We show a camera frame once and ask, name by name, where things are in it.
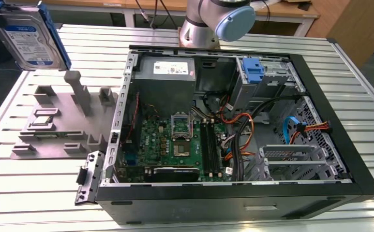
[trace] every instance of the ram slot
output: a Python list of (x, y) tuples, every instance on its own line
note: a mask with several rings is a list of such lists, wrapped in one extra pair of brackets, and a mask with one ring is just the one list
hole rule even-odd
[(204, 174), (210, 173), (210, 161), (208, 161), (208, 144), (207, 144), (207, 122), (203, 120), (199, 124), (199, 135), (200, 135), (200, 154)]
[(208, 138), (208, 158), (210, 158), (210, 171), (211, 173), (219, 173), (219, 158), (216, 152), (216, 135), (214, 131), (214, 123), (207, 125), (207, 138)]

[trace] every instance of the slotted table surface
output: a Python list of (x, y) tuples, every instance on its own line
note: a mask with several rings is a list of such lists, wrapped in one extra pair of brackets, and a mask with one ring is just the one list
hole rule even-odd
[[(128, 45), (177, 46), (177, 32), (63, 25), (59, 35), (89, 92), (109, 86), (117, 92)], [(354, 145), (374, 176), (374, 89), (346, 55), (324, 39), (246, 35), (222, 49), (303, 55)], [(374, 199), (347, 204), (310, 220), (117, 225), (100, 206), (73, 206), (83, 160), (9, 160), (36, 100), (37, 85), (72, 92), (63, 72), (23, 72), (0, 107), (0, 232), (1, 231), (374, 231)]]

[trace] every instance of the power supply label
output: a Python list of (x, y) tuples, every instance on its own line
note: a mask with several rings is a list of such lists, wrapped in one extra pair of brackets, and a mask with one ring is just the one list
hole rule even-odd
[(33, 65), (51, 65), (53, 63), (48, 50), (39, 42), (39, 32), (32, 26), (9, 25), (4, 31), (21, 55), (21, 58)]
[(156, 61), (153, 63), (153, 74), (188, 75), (188, 63)]

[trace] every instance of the open computer tower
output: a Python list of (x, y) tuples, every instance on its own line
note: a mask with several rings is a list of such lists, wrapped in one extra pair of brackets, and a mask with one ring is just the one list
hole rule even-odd
[(119, 224), (311, 218), (374, 179), (300, 55), (131, 46), (76, 205)]

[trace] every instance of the motherboard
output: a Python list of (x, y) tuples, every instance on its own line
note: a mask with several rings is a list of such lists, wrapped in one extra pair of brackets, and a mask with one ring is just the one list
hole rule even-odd
[[(207, 134), (206, 127), (211, 127), (212, 135)], [(127, 166), (117, 168), (119, 179), (129, 183), (148, 182), (145, 174), (157, 169), (163, 172), (195, 170), (198, 182), (228, 181), (228, 176), (222, 172), (218, 146), (224, 130), (224, 124), (198, 120), (143, 120), (139, 150), (124, 151)], [(188, 135), (176, 136), (183, 132), (188, 132)]]

